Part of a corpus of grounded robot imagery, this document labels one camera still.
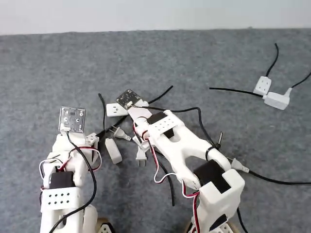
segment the power plug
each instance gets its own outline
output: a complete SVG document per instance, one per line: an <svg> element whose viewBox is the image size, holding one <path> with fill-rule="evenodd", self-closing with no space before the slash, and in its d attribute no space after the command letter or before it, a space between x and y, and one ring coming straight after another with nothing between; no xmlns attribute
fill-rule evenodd
<svg viewBox="0 0 311 233"><path fill-rule="evenodd" d="M118 103L108 103L106 105L106 111L108 117L120 117L128 115L128 112Z"/></svg>
<svg viewBox="0 0 311 233"><path fill-rule="evenodd" d="M107 148L107 151L110 155L110 158L112 160L113 164L117 164L122 161L121 153L117 147L117 144L112 138L106 138L105 145Z"/></svg>
<svg viewBox="0 0 311 233"><path fill-rule="evenodd" d="M255 86L255 89L253 93L259 94L259 95L267 95L269 89L271 86L271 79L265 76L261 76Z"/></svg>
<svg viewBox="0 0 311 233"><path fill-rule="evenodd" d="M290 103L291 91L292 91L292 88L288 88L288 90L286 91L284 95L280 95L274 92L269 92L267 95L263 96L264 103L271 107L284 110Z"/></svg>

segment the cable connector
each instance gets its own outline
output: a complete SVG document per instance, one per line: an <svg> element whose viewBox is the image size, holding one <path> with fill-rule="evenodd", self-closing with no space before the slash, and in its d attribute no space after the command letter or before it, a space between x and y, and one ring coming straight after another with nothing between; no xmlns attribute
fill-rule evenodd
<svg viewBox="0 0 311 233"><path fill-rule="evenodd" d="M243 171L245 173L249 172L249 168L245 167L239 160L237 160L236 158L233 159L232 163L231 163L231 168L235 169L235 170L240 170Z"/></svg>
<svg viewBox="0 0 311 233"><path fill-rule="evenodd" d="M132 138L129 135L127 135L123 129L121 129L120 127L114 127L114 126L112 127L115 129L115 131L113 130L109 130L109 131L113 133L114 137L123 138L127 141L131 141Z"/></svg>
<svg viewBox="0 0 311 233"><path fill-rule="evenodd" d="M290 94L292 88L288 88L284 95L280 95L278 93L269 92L267 95L264 95L262 98L264 99L264 103L268 104L271 107L284 110L288 104L290 103Z"/></svg>
<svg viewBox="0 0 311 233"><path fill-rule="evenodd" d="M138 146L138 151L136 154L136 161L138 163L138 166L146 166L146 153Z"/></svg>

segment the white wall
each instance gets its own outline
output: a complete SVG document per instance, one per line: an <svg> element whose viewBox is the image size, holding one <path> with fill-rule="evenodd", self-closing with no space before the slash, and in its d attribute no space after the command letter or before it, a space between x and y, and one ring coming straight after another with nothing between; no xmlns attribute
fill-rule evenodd
<svg viewBox="0 0 311 233"><path fill-rule="evenodd" d="M0 0L0 34L311 27L311 0Z"/></svg>

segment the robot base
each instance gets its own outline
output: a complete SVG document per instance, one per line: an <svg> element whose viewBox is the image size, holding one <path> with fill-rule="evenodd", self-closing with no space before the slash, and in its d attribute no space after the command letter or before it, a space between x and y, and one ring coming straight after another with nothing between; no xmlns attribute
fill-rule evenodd
<svg viewBox="0 0 311 233"><path fill-rule="evenodd" d="M96 233L115 233L115 230L107 218L98 218L95 229Z"/></svg>
<svg viewBox="0 0 311 233"><path fill-rule="evenodd" d="M191 229L192 229L192 223L190 221L187 227L185 228L184 233L191 233L190 231ZM229 221L223 224L221 227L217 227L216 229L212 230L209 233L240 233L240 231L232 222Z"/></svg>

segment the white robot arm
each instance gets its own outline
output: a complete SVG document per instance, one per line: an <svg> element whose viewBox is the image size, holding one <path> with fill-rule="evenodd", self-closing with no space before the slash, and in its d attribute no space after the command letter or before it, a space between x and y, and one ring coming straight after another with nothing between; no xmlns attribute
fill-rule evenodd
<svg viewBox="0 0 311 233"><path fill-rule="evenodd" d="M138 145L146 150L149 144L155 160L153 147L156 147L171 163L183 190L184 185L199 190L195 195L188 195L195 198L193 227L189 232L219 233L224 226L229 228L226 223L240 204L245 182L236 170L231 169L227 158L191 132L170 110L152 115L148 109L137 107L143 101L133 91L124 92L117 102L127 109L134 121L134 131L143 141ZM191 172L185 164L190 156L206 163ZM196 208L198 194L200 204Z"/></svg>
<svg viewBox="0 0 311 233"><path fill-rule="evenodd" d="M73 144L83 151L90 166L94 165L98 158L101 161L97 150L99 139L95 133L89 136L83 134L84 121L85 109L61 108L61 133L57 135L48 158L40 163L43 179L40 233L96 232L98 214L94 206L88 205L84 210L70 215L72 211L84 205L82 186L89 170L85 159ZM64 216L68 217L57 224Z"/></svg>

